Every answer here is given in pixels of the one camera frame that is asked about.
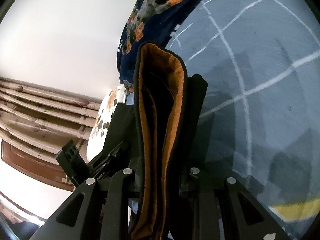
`folded black fabric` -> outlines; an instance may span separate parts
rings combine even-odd
[[[134,110],[144,177],[131,238],[166,239],[171,206],[174,196],[178,196],[179,159],[188,156],[207,83],[200,75],[187,78],[182,59],[151,42],[139,48],[134,78]],[[197,86],[200,92],[193,93],[192,88]]]

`white chalk line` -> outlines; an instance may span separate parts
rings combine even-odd
[[[273,0],[275,1],[278,5],[280,5],[283,9],[285,9],[287,12],[289,12],[293,17],[295,17],[307,30],[308,32],[312,35],[312,37],[314,38],[314,40],[316,41],[316,43],[320,46],[320,42],[319,39],[317,38],[317,36],[314,34],[314,32],[311,30],[311,28],[306,25],[293,11],[291,11],[289,8],[287,8],[285,5],[283,5],[281,2],[279,2],[278,0]]]
[[[174,33],[174,36],[175,36],[175,39],[176,39],[177,43],[179,44],[179,48],[181,48],[181,43],[180,43],[180,41],[179,41],[179,39],[178,39],[177,34]]]
[[[204,2],[201,1],[201,3],[202,3],[202,7],[201,7],[201,8],[205,9],[206,12],[207,12],[207,14],[211,15],[211,12],[210,12],[209,9],[204,5]]]
[[[187,28],[185,28],[182,32],[180,32],[180,33],[173,39],[173,41],[172,41],[169,49],[172,47],[173,42],[174,42],[183,32],[185,32],[191,25],[193,25],[193,23],[191,23]]]
[[[217,28],[217,31],[219,33],[219,36],[226,46],[229,56],[231,58],[232,64],[234,66],[234,69],[236,71],[236,74],[238,76],[238,81],[240,85],[240,90],[243,96],[241,97],[243,105],[244,105],[244,119],[245,119],[245,127],[246,127],[246,139],[247,139],[247,182],[246,182],[246,187],[249,187],[249,176],[251,175],[251,167],[252,167],[252,132],[251,132],[251,121],[250,121],[250,110],[249,110],[249,104],[246,96],[244,95],[245,93],[245,85],[244,85],[244,80],[240,71],[240,68],[238,66],[238,63],[236,61],[235,55],[227,42],[226,38],[224,37],[222,30],[216,23],[216,21],[212,18],[211,15],[209,15],[209,19],[213,23],[213,25]]]
[[[222,32],[224,32],[228,27],[230,27],[231,24],[233,24],[247,9],[253,7],[254,5],[258,4],[259,2],[261,2],[263,0],[256,0],[255,2],[249,4],[248,6],[244,7],[226,26],[224,26],[221,30]],[[193,59],[195,56],[197,56],[200,52],[204,51],[208,45],[215,39],[219,36],[219,34],[216,34],[214,35],[210,40],[209,42],[201,49],[199,50],[198,52],[196,52],[195,54],[193,54],[188,60],[187,60],[187,63]]]
[[[203,5],[206,5],[207,3],[211,2],[211,1],[213,1],[213,0],[209,0],[209,1],[205,2]]]
[[[259,92],[259,91],[261,91],[263,89],[266,89],[266,88],[278,83],[279,81],[281,81],[284,78],[286,78],[287,76],[289,76],[293,72],[294,69],[304,65],[305,63],[309,63],[309,62],[315,60],[318,57],[320,57],[320,50],[318,50],[318,51],[316,51],[316,52],[314,52],[314,53],[312,53],[312,54],[310,54],[310,55],[308,55],[306,57],[303,57],[301,59],[296,60],[285,71],[281,72],[279,75],[275,76],[274,78],[271,78],[267,82],[265,82],[263,84],[260,84],[260,85],[256,86],[255,88],[246,91],[244,93],[244,95],[245,96],[250,96],[252,94],[255,94],[255,93],[257,93],[257,92]],[[242,99],[242,95],[238,95],[238,96],[236,96],[236,97],[234,97],[232,99],[229,99],[229,100],[223,102],[222,104],[216,106],[215,108],[212,108],[212,109],[202,113],[200,115],[200,118],[206,117],[207,115],[212,114],[212,113],[224,108],[225,106],[231,105],[234,102],[239,101],[241,99]]]

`white ceiling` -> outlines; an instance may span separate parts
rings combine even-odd
[[[103,98],[136,0],[16,0],[0,24],[0,76]]]

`white wall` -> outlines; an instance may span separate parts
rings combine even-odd
[[[136,0],[16,0],[0,24],[0,76],[100,98]]]
[[[2,160],[0,191],[19,206],[44,219],[48,219],[72,193],[30,178]]]

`white patterned cloth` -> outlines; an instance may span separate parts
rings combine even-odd
[[[125,103],[125,87],[117,86],[103,99],[87,147],[87,159],[91,161],[103,148],[104,141],[117,103]]]

